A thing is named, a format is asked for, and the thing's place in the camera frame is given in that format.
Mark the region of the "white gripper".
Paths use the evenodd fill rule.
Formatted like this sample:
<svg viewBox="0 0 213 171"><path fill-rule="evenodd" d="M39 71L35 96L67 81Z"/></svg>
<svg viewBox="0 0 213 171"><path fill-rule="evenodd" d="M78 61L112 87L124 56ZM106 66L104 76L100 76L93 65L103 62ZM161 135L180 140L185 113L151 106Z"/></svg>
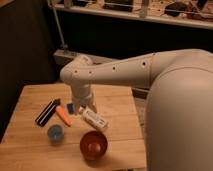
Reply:
<svg viewBox="0 0 213 171"><path fill-rule="evenodd" d="M74 108L74 113L78 114L79 109L81 107L89 107L93 111L97 111L95 102L94 102L94 94L91 93L86 97L75 97L72 96L72 103L73 103L73 108Z"/></svg>

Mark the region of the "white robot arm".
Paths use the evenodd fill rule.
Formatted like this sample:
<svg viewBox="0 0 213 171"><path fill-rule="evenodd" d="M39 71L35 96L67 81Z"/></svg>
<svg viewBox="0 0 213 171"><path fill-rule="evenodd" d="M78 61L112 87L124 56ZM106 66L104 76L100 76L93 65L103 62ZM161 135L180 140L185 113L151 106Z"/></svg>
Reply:
<svg viewBox="0 0 213 171"><path fill-rule="evenodd" d="M93 101L93 84L147 88L148 171L213 171L212 52L163 51L99 65L79 55L60 77L75 109Z"/></svg>

